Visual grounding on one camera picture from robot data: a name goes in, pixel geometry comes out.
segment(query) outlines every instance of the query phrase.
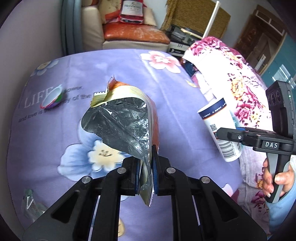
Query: snack bag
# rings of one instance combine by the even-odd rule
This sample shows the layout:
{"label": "snack bag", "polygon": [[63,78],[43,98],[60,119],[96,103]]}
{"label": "snack bag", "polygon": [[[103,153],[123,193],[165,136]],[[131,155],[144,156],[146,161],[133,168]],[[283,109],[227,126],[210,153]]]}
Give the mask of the snack bag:
{"label": "snack bag", "polygon": [[112,76],[107,90],[94,94],[81,125],[109,147],[141,160],[139,194],[150,206],[154,192],[152,145],[158,149],[159,144],[155,103],[140,89]]}
{"label": "snack bag", "polygon": [[143,24],[143,0],[124,0],[119,21],[122,23]]}

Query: handheld device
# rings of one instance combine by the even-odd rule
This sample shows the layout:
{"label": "handheld device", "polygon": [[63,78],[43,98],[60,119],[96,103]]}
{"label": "handheld device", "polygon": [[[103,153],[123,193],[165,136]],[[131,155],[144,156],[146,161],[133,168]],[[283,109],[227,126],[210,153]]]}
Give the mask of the handheld device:
{"label": "handheld device", "polygon": [[274,191],[266,201],[279,201],[283,185],[277,185],[274,177],[289,169],[290,157],[296,154],[295,111],[291,86],[283,81],[274,82],[267,90],[269,109],[274,132],[254,128],[220,128],[217,138],[252,146],[254,151],[266,152],[268,170],[272,175]]}

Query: hand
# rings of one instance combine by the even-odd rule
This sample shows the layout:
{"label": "hand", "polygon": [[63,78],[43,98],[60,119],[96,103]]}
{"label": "hand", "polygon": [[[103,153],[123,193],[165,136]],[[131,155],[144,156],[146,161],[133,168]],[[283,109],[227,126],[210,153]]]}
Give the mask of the hand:
{"label": "hand", "polygon": [[[274,186],[272,185],[272,176],[268,171],[268,162],[267,158],[263,163],[264,173],[263,173],[263,184],[262,184],[262,191],[267,196],[270,197],[270,193],[274,192]],[[283,184],[283,190],[280,194],[280,197],[283,196],[286,192],[290,191],[294,185],[295,181],[295,173],[291,165],[289,165],[289,170],[287,172],[278,173],[274,181],[276,184],[281,185]]]}

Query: paper cup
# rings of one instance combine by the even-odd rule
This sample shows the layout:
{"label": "paper cup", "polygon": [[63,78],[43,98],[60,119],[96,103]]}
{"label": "paper cup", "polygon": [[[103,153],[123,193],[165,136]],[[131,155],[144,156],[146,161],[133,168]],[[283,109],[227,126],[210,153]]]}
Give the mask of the paper cup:
{"label": "paper cup", "polygon": [[63,88],[62,85],[59,85],[58,87],[54,88],[49,94],[44,98],[42,101],[40,108],[41,109],[51,109],[55,106],[57,106],[61,101],[63,97]]}
{"label": "paper cup", "polygon": [[204,120],[224,160],[230,162],[238,159],[242,154],[241,144],[219,140],[216,137],[216,132],[221,127],[235,129],[235,124],[224,98],[207,104],[198,111],[198,114]]}

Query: barcode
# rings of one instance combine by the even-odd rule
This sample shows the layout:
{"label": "barcode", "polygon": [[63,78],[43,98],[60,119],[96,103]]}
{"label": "barcode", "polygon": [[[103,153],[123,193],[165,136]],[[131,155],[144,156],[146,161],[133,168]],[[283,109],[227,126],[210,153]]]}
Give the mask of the barcode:
{"label": "barcode", "polygon": [[239,142],[237,143],[237,148],[239,149],[239,152],[241,152],[242,146],[241,146],[241,144]]}
{"label": "barcode", "polygon": [[215,124],[210,125],[210,127],[211,127],[212,131],[216,131],[217,130],[217,127],[216,127]]}
{"label": "barcode", "polygon": [[228,141],[224,144],[219,144],[219,146],[224,158],[231,158],[235,156],[234,147],[231,141]]}

